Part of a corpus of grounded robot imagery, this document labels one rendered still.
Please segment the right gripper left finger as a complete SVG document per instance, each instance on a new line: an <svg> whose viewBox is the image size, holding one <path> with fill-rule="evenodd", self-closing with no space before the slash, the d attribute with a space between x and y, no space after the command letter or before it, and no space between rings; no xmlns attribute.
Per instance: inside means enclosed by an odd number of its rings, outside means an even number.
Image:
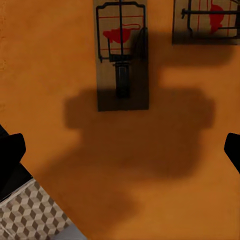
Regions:
<svg viewBox="0 0 240 240"><path fill-rule="evenodd" d="M0 193L17 168L27 147L22 133L0 138Z"/></svg>

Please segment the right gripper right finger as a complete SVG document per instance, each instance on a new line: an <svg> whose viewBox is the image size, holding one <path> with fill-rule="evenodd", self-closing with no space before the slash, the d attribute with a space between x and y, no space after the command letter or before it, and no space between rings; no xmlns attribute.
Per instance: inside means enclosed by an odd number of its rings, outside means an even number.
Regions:
<svg viewBox="0 0 240 240"><path fill-rule="evenodd" d="M224 151L240 173L240 135L228 133Z"/></svg>

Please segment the mousetrap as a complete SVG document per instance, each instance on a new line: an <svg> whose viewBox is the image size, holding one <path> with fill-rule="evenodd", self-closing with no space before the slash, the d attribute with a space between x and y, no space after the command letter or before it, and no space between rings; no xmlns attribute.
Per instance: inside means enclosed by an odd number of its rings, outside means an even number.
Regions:
<svg viewBox="0 0 240 240"><path fill-rule="evenodd" d="M92 0L98 111L149 110L148 0Z"/></svg>
<svg viewBox="0 0 240 240"><path fill-rule="evenodd" d="M174 0L172 44L240 46L240 0Z"/></svg>

